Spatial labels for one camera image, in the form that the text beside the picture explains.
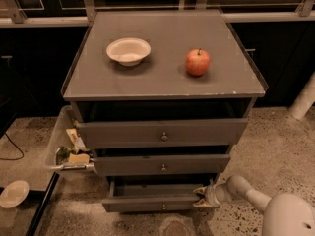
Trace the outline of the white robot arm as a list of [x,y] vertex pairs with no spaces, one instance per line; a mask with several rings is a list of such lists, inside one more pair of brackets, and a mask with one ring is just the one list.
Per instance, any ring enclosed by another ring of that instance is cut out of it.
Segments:
[[315,236],[315,207],[297,195],[269,197],[239,175],[222,184],[198,187],[194,193],[201,196],[194,207],[248,202],[263,215],[262,236]]

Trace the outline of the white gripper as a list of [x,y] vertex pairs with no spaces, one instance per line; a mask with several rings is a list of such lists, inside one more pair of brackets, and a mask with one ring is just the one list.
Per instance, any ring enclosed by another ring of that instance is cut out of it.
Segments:
[[196,188],[193,193],[205,195],[204,199],[193,204],[196,208],[219,207],[227,202],[226,185],[215,184]]

